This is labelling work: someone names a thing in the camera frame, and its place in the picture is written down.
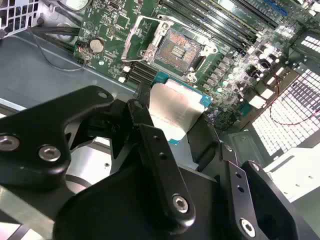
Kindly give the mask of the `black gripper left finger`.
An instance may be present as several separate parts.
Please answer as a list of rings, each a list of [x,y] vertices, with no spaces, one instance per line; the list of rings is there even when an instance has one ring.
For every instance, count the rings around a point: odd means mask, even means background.
[[[193,200],[148,107],[139,99],[114,99],[98,86],[1,119],[0,184],[56,223],[60,210],[75,196],[65,182],[71,153],[95,137],[111,140],[115,161],[124,163],[119,171],[141,165],[166,230],[186,230],[194,223]]]

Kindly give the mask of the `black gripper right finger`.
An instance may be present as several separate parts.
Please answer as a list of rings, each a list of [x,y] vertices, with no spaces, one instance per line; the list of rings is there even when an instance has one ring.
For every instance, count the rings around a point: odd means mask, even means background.
[[[208,240],[297,240],[293,206],[253,161],[238,162],[233,149],[200,116],[187,132],[197,177],[187,182],[196,230]]]

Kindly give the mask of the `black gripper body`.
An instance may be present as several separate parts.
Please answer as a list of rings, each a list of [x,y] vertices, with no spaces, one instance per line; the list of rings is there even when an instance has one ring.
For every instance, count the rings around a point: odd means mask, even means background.
[[[159,202],[148,190],[139,163],[101,180],[70,198],[59,211],[55,240],[233,240],[226,203],[216,181],[180,167],[195,205],[196,219],[184,233],[172,235],[158,215]]]

